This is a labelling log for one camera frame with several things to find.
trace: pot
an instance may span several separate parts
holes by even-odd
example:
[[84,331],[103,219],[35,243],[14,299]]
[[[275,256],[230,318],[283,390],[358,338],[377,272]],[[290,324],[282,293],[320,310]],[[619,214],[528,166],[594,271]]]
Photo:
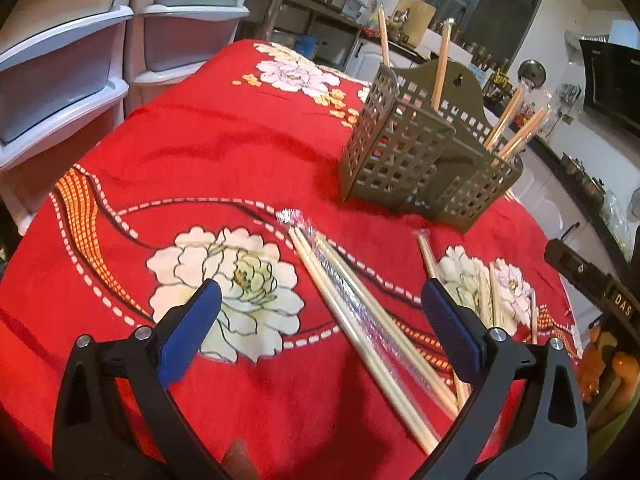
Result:
[[598,209],[602,208],[602,204],[604,203],[604,195],[606,194],[604,183],[601,180],[595,180],[594,178],[591,178],[585,173],[582,177],[582,186],[587,192],[587,195],[593,200],[593,203],[598,207]]
[[572,156],[563,153],[560,162],[564,166],[566,172],[570,175],[584,173],[584,166],[577,158],[573,158]]

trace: metal screw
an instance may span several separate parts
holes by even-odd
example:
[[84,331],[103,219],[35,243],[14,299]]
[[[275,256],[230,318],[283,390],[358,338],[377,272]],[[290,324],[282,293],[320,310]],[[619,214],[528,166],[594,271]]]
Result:
[[78,339],[76,339],[76,346],[78,348],[84,348],[91,342],[90,335],[81,335]]
[[556,350],[562,350],[564,348],[564,344],[557,337],[552,337],[549,340],[549,344]]
[[150,326],[141,326],[139,329],[136,330],[136,339],[140,339],[140,341],[149,339],[150,336],[151,336]]
[[507,339],[507,333],[503,329],[496,327],[489,330],[489,336],[491,336],[491,339],[494,341],[504,341]]

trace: table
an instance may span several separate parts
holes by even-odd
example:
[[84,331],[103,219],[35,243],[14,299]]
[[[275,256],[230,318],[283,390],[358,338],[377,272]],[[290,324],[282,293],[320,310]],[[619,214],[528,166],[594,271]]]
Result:
[[[241,436],[265,479],[411,476],[424,455],[322,302],[278,224],[283,208],[327,235],[447,384],[420,310],[423,228],[457,301],[473,306],[476,269],[495,261],[515,337],[530,337],[533,287],[540,342],[558,336],[576,355],[546,239],[519,204],[501,198],[460,235],[341,202],[337,161],[367,90],[283,47],[241,41],[135,111],[56,184],[0,285],[0,402],[41,460],[50,464],[75,339],[123,338],[213,278],[223,311],[171,389],[213,455]],[[450,422],[434,424],[444,433]]]

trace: kitchen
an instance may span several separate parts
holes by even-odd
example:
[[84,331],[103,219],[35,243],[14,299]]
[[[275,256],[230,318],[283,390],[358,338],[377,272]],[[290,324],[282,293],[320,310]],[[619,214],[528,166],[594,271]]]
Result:
[[[412,68],[437,57],[442,22],[454,19],[449,59],[474,72],[484,90],[484,111],[491,124],[517,88],[518,70],[533,69],[528,77],[539,78],[539,88],[523,103],[512,129],[517,130],[547,103],[558,110],[558,116],[521,154],[524,171],[513,193],[548,238],[563,237],[605,272],[628,280],[633,273],[629,262],[639,221],[636,215],[640,215],[640,140],[625,129],[628,121],[621,127],[620,121],[611,119],[616,116],[614,110],[594,104],[594,81],[586,77],[580,47],[580,38],[588,37],[608,40],[611,48],[623,45],[618,48],[626,54],[636,52],[640,34],[623,3],[246,0],[251,14],[241,20],[236,38],[264,37],[265,30],[272,28],[271,41],[300,48],[299,52],[315,56],[318,64],[370,82],[382,62],[372,12],[377,3],[385,9],[390,62],[396,68]],[[302,37],[309,38],[306,45]],[[570,170],[574,174],[567,171],[567,164],[572,164],[569,157],[582,165]],[[596,311],[568,282],[564,284],[585,340]]]

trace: blue gripper pad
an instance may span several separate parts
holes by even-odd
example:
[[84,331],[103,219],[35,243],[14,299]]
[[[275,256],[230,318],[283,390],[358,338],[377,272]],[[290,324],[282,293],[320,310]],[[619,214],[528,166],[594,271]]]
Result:
[[486,328],[472,310],[457,305],[435,278],[424,284],[421,299],[422,311],[458,377],[475,386],[486,355],[482,340]]
[[184,377],[207,332],[218,317],[222,307],[220,286],[213,280],[207,280],[186,306],[187,312],[160,350],[158,381],[165,390]]

